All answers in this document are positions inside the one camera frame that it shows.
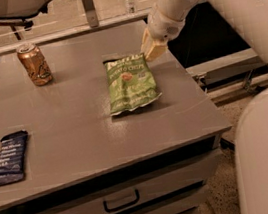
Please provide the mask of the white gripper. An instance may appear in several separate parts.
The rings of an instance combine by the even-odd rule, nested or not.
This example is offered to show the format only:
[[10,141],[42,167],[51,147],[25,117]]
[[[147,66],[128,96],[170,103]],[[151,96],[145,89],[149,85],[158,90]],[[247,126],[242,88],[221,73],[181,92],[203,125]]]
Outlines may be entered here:
[[148,29],[143,32],[140,49],[148,62],[162,55],[167,50],[166,42],[176,39],[186,24],[182,9],[160,8],[157,3],[152,7],[147,18]]

